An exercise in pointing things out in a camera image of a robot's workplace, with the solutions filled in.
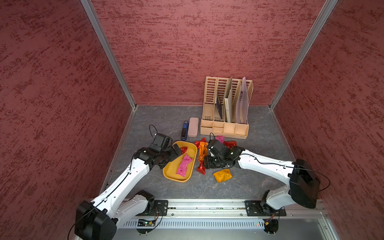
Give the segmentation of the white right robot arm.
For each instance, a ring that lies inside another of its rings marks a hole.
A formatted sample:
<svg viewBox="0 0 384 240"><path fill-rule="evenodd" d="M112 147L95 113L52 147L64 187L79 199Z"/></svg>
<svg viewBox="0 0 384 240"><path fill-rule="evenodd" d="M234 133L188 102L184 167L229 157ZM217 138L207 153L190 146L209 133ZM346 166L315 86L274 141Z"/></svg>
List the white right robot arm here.
<svg viewBox="0 0 384 240"><path fill-rule="evenodd" d="M226 146L208 146L208 160L215 167L253 171L278 181L279 186L266 189L261 199L266 214L295 204L306 209L317 206L321 180L305 161L283 161Z"/></svg>

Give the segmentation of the red tea bag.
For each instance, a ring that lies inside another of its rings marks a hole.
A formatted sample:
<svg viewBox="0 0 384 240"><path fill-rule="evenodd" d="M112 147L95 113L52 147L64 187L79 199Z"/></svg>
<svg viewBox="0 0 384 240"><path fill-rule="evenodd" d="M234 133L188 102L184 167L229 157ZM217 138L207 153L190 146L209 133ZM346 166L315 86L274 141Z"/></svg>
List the red tea bag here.
<svg viewBox="0 0 384 240"><path fill-rule="evenodd" d="M232 147L237 146L237 142L236 141L224 141L224 144L229 149L231 149Z"/></svg>
<svg viewBox="0 0 384 240"><path fill-rule="evenodd" d="M188 147L180 147L180 150L182 151L182 155L183 155L187 152Z"/></svg>
<svg viewBox="0 0 384 240"><path fill-rule="evenodd" d="M200 162L200 165L197 168L197 172L199 172L202 175L206 174L206 168L204 167L204 164L202 162Z"/></svg>
<svg viewBox="0 0 384 240"><path fill-rule="evenodd" d="M201 144L201 143L207 143L206 138L202 138L200 141L195 141L195 142L194 142L194 144L195 144L195 146L196 146L197 148L200 147L200 144Z"/></svg>

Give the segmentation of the magenta long tea bag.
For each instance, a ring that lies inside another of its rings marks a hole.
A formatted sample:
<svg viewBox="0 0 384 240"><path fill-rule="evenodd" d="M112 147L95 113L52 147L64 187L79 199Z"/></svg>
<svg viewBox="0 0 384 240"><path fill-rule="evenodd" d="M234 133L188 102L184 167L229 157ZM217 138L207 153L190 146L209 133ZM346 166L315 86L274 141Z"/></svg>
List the magenta long tea bag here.
<svg viewBox="0 0 384 240"><path fill-rule="evenodd" d="M183 157L178 169L177 169L177 174L184 177L187 173L187 168L188 168L188 164L192 161L192 159L187 155L185 154L185 156Z"/></svg>

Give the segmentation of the yellow plastic storage tray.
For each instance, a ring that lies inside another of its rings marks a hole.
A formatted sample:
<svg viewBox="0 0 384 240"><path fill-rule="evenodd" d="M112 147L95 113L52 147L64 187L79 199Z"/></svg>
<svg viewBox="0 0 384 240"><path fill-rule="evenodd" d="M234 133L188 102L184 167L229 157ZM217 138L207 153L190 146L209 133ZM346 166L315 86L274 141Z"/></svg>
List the yellow plastic storage tray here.
<svg viewBox="0 0 384 240"><path fill-rule="evenodd" d="M174 161L169 162L163 169L163 175L168 180L176 181L179 183L185 183L192 176L195 161L198 155L198 149L193 143L185 141L177 141L174 143L174 145L178 145L180 149L182 147L187 147L187 151L180 157L176 158ZM177 170L179 169L179 166L182 163L184 156L188 156L190 159L192 159L192 161L186 165L187 169L185 176L181 176L177 174Z"/></svg>

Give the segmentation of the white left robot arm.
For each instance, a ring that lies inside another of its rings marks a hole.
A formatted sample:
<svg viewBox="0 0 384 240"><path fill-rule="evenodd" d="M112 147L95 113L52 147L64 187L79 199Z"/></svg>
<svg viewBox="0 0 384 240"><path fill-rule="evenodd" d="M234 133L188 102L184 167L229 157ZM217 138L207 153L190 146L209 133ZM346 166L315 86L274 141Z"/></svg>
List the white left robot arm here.
<svg viewBox="0 0 384 240"><path fill-rule="evenodd" d="M124 221L149 211L153 196L145 191L123 203L128 193L154 166L165 167L182 155L177 144L166 148L141 148L126 170L98 197L77 207L72 230L82 240L111 240Z"/></svg>

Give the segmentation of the orange square tea bag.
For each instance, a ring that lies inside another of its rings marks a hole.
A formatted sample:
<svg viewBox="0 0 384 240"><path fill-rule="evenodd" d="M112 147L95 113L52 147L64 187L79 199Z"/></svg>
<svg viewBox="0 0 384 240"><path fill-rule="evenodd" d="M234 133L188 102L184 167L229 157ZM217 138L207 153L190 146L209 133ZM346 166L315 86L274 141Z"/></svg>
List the orange square tea bag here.
<svg viewBox="0 0 384 240"><path fill-rule="evenodd" d="M223 169L218 172L215 172L213 173L213 176L218 183L226 182L233 178L233 175L231 174L229 169Z"/></svg>

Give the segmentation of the orange long tea bag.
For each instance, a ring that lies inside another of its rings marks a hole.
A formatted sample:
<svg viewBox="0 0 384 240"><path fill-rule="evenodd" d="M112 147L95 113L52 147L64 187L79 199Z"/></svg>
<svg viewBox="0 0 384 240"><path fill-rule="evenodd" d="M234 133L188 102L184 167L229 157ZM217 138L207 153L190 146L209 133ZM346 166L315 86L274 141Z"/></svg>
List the orange long tea bag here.
<svg viewBox="0 0 384 240"><path fill-rule="evenodd" d="M208 149L207 149L208 143L201 143L199 147L199 163L202 162L204 164L204 158L207 155Z"/></svg>

